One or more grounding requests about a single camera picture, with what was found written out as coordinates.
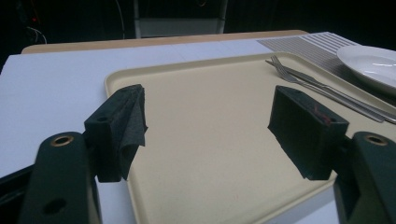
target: knife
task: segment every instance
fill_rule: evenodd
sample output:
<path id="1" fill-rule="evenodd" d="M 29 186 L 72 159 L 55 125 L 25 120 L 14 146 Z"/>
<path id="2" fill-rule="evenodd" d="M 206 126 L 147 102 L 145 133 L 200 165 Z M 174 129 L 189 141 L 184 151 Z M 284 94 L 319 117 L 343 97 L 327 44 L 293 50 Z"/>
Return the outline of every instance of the knife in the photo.
<path id="1" fill-rule="evenodd" d="M 266 61 L 266 62 L 271 64 L 272 66 L 274 66 L 273 62 L 270 62 L 270 61 Z M 302 80 L 306 81 L 307 83 L 309 83 L 311 85 L 314 85 L 314 86 L 316 86 L 316 87 L 318 87 L 318 88 L 320 88 L 320 89 L 322 89 L 324 91 L 331 91 L 334 94 L 338 94 L 338 95 L 340 95 L 340 96 L 342 96 L 344 98 L 347 98 L 349 101 L 355 103 L 356 105 L 359 105 L 359 106 L 361 106 L 363 108 L 366 108 L 367 110 L 370 110 L 370 111 L 376 113 L 377 115 L 383 117 L 386 121 L 388 121 L 390 123 L 393 123 L 393 124 L 396 124 L 396 115 L 390 114 L 390 113 L 388 113 L 386 111 L 383 111 L 383 110 L 381 110 L 379 108 L 376 108 L 374 106 L 367 105 L 366 103 L 364 103 L 364 102 L 362 102 L 360 100 L 357 100 L 357 99 L 355 99 L 355 98 L 353 98 L 353 97 L 351 97 L 349 95 L 346 95 L 345 93 L 343 93 L 341 91 L 338 91 L 338 90 L 336 90 L 335 88 L 333 88 L 333 87 L 331 87 L 329 85 L 326 85 L 324 83 L 321 83 L 321 82 L 317 81 L 316 79 L 314 79 L 313 77 L 311 77 L 311 76 L 309 76 L 309 75 L 307 75 L 305 73 L 296 71 L 296 70 L 291 69 L 291 68 L 289 68 L 289 67 L 287 67 L 285 65 L 283 65 L 283 67 L 291 75 L 293 75 L 293 76 L 295 76 L 295 77 L 297 77 L 299 79 L 302 79 Z"/>

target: gray placemat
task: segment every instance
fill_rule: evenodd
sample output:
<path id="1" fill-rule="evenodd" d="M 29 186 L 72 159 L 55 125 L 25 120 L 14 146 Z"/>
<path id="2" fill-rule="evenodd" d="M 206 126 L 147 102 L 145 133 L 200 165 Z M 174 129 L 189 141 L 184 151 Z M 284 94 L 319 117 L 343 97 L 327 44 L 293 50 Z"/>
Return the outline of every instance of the gray placemat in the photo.
<path id="1" fill-rule="evenodd" d="M 318 65 L 364 91 L 370 92 L 383 101 L 396 106 L 396 99 L 364 85 L 352 74 L 350 69 L 338 59 L 336 52 L 339 48 L 343 46 L 359 45 L 340 35 L 326 32 L 312 35 L 266 38 L 258 40 L 258 42 L 272 51 L 290 52 L 306 58 L 311 63 Z"/>

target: white plate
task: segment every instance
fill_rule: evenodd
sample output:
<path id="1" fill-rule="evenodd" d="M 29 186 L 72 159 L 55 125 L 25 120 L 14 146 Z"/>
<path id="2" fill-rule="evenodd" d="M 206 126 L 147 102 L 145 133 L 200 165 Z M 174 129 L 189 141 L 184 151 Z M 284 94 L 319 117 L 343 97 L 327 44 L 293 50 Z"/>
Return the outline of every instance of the white plate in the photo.
<path id="1" fill-rule="evenodd" d="M 337 50 L 337 56 L 361 81 L 396 96 L 396 51 L 346 46 Z"/>

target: beige tray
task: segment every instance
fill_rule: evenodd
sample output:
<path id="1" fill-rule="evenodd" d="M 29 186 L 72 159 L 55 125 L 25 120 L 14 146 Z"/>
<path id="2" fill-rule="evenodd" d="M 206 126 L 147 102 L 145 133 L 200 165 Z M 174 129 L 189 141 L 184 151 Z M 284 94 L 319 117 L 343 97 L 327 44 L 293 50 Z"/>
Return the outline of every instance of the beige tray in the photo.
<path id="1" fill-rule="evenodd" d="M 308 63 L 285 65 L 389 112 L 396 109 Z M 328 188 L 301 178 L 267 129 L 276 85 L 306 92 L 357 131 L 396 141 L 396 126 L 376 123 L 277 76 L 271 54 L 123 70 L 106 79 L 110 95 L 142 84 L 148 131 L 129 176 L 138 223 L 262 223 Z"/>

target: dark background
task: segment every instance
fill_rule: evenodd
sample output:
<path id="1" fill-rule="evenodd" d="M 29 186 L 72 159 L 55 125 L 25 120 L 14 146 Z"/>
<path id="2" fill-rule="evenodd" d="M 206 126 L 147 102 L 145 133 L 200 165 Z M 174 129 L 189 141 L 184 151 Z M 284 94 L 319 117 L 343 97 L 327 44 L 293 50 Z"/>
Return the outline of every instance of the dark background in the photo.
<path id="1" fill-rule="evenodd" d="M 1 0 L 0 69 L 8 55 L 33 44 L 134 38 L 134 2 Z M 214 18 L 220 0 L 141 0 L 141 17 Z M 394 0 L 229 0 L 224 33 L 273 30 L 332 32 L 362 45 L 396 50 Z"/>

